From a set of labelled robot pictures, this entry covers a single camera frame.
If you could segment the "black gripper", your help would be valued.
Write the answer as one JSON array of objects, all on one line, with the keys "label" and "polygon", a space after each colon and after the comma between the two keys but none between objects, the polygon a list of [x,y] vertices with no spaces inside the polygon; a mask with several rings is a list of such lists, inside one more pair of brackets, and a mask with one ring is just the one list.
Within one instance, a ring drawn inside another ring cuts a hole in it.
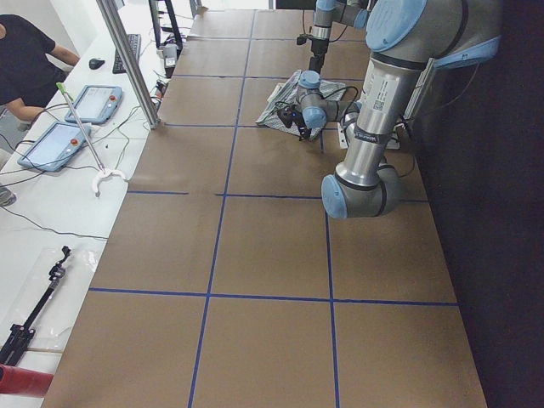
[{"label": "black gripper", "polygon": [[299,141],[309,140],[311,137],[311,129],[307,128],[304,123],[297,122],[296,125],[297,125],[297,130],[299,132],[298,140]]},{"label": "black gripper", "polygon": [[311,53],[309,70],[321,73],[326,57],[326,39],[311,37]]}]

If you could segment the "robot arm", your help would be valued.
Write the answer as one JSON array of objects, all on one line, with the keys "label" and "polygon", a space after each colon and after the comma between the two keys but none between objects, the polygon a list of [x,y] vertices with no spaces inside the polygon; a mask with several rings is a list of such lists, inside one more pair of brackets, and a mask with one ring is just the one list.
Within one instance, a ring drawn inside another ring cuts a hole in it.
[{"label": "robot arm", "polygon": [[[379,217],[401,197],[401,182],[384,151],[429,61],[437,69],[477,65],[493,58],[501,39],[501,1],[377,1],[367,6],[319,1],[315,6],[309,70],[296,101],[308,129],[340,122],[348,141],[343,161],[321,184],[332,218]],[[371,50],[362,103],[325,99],[320,68],[332,22],[365,29]]]},{"label": "robot arm", "polygon": [[309,69],[320,73],[331,42],[332,24],[339,23],[356,30],[366,26],[369,17],[368,1],[317,0],[314,24],[309,33],[311,53]]}]

